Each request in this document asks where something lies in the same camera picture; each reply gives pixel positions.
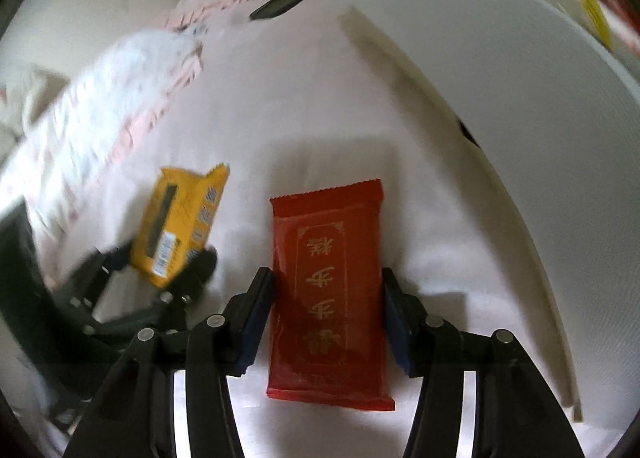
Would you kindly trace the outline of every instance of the screw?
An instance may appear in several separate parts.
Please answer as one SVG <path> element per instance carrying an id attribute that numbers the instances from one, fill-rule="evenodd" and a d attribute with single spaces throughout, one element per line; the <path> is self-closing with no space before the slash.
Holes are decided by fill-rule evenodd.
<path id="1" fill-rule="evenodd" d="M 225 322 L 226 319 L 224 318 L 224 316 L 212 315 L 207 319 L 207 326 L 209 326 L 210 328 L 220 328 Z"/>
<path id="2" fill-rule="evenodd" d="M 153 328 L 143 328 L 138 332 L 138 340 L 142 341 L 143 343 L 146 343 L 147 341 L 150 341 L 151 339 L 153 339 L 154 335 L 155 335 L 155 332 L 153 331 Z"/>
<path id="3" fill-rule="evenodd" d="M 162 294 L 160 294 L 160 300 L 164 303 L 164 304 L 170 304 L 171 301 L 174 300 L 174 294 L 172 294 L 169 291 L 164 291 L 162 292 Z"/>
<path id="4" fill-rule="evenodd" d="M 495 338 L 503 344 L 509 344 L 513 342 L 513 333 L 509 330 L 497 330 L 497 332 L 495 332 Z"/>
<path id="5" fill-rule="evenodd" d="M 444 319 L 437 315 L 428 315 L 424 321 L 427 323 L 427 326 L 431 328 L 440 328 L 444 324 Z"/>

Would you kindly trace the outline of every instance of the barcode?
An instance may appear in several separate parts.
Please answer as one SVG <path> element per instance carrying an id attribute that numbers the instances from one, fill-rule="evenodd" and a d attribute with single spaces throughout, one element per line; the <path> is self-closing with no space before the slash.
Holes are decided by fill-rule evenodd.
<path id="1" fill-rule="evenodd" d="M 162 237 L 160 243 L 158 243 L 158 249 L 156 250 L 156 257 L 154 258 L 153 273 L 158 277 L 166 277 L 166 269 L 171 261 L 171 256 L 174 254 L 175 234 L 171 232 L 162 231 Z"/>

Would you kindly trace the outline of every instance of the red snack package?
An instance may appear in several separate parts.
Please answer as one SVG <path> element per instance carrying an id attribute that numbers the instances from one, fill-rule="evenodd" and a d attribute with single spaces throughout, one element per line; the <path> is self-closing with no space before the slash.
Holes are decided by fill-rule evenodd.
<path id="1" fill-rule="evenodd" d="M 395 409 L 385 383 L 382 198 L 373 180 L 271 199 L 270 398 Z"/>

